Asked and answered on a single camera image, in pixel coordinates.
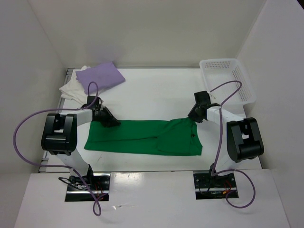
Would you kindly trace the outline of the green t shirt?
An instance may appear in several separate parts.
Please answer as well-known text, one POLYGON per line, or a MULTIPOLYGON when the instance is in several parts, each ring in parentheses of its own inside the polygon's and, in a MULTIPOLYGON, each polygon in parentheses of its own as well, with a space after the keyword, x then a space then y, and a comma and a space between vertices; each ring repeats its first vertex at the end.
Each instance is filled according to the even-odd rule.
POLYGON ((122 120, 120 126, 91 122, 85 150, 161 156, 200 156, 196 123, 189 118, 122 120))

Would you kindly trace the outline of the white plastic basket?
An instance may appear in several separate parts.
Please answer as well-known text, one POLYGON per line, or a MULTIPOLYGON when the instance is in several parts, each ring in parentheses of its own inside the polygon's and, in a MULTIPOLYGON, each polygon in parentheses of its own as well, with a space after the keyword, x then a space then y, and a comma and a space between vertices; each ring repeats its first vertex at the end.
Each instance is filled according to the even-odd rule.
POLYGON ((206 90, 213 100, 225 105, 246 105, 256 101, 256 94, 244 66, 235 58, 202 60, 199 63, 206 90))

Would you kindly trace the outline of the purple t shirt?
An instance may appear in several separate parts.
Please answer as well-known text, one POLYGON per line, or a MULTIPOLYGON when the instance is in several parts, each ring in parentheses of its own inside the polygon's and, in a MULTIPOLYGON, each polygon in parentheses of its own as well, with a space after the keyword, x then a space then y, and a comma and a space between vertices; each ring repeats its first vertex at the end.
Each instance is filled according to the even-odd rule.
POLYGON ((96 82, 99 92, 125 82, 124 76, 118 71, 113 62, 102 63, 95 67, 77 71, 76 78, 84 88, 86 95, 91 82, 96 82))

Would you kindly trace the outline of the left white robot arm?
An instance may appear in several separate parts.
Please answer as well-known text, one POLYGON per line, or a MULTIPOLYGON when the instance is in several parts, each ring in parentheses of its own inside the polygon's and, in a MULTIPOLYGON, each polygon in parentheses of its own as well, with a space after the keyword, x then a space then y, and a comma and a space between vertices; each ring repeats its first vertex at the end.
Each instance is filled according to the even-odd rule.
POLYGON ((48 114, 41 139, 42 149, 58 157, 85 190, 93 188, 96 178, 76 148, 77 128, 86 123, 99 123, 105 128, 121 125, 102 102, 99 97, 89 95, 81 110, 69 114, 48 114))

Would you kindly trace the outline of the white t shirt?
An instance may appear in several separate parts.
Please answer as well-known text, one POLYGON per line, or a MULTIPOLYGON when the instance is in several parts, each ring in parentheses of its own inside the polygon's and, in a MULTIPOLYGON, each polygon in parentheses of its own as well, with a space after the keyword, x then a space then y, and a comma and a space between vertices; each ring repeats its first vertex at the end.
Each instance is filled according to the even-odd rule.
POLYGON ((85 94, 85 89, 76 78, 77 71, 84 71, 87 68, 87 66, 83 66, 79 70, 73 70, 70 80, 59 89, 62 98, 67 100, 74 100, 81 105, 87 103, 87 95, 85 94))

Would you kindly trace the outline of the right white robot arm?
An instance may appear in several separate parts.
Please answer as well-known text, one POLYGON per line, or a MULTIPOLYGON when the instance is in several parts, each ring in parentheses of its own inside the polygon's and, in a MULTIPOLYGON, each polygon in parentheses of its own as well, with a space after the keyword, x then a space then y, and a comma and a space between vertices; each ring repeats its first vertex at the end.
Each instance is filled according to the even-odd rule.
POLYGON ((264 144, 255 118, 243 118, 225 110, 220 104, 212 103, 207 91, 195 93, 194 98, 195 105, 188 117, 197 123, 205 120, 220 127, 218 150, 208 176, 209 183, 218 187, 225 181, 224 172, 231 171, 231 169, 216 171, 224 135, 228 155, 235 163, 252 160, 262 155, 264 144))

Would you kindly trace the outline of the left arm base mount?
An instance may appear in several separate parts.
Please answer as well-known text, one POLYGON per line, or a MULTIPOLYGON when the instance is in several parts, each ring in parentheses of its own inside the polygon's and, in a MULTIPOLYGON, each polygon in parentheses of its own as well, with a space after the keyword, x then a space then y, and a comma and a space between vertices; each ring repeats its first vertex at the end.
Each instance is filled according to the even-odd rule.
MULTIPOLYGON (((109 201, 110 178, 111 174, 106 173, 94 176, 92 183, 85 179, 98 201, 109 201)), ((58 180, 67 185, 65 202, 94 201, 92 195, 79 177, 59 177, 58 180)))

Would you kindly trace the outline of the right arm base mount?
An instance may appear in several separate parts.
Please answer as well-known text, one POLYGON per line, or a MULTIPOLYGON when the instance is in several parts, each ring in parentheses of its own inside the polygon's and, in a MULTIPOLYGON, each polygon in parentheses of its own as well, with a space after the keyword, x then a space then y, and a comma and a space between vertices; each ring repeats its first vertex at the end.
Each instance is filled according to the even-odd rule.
POLYGON ((211 176, 211 171, 194 171, 193 180, 196 200, 239 198, 235 176, 229 173, 211 176))

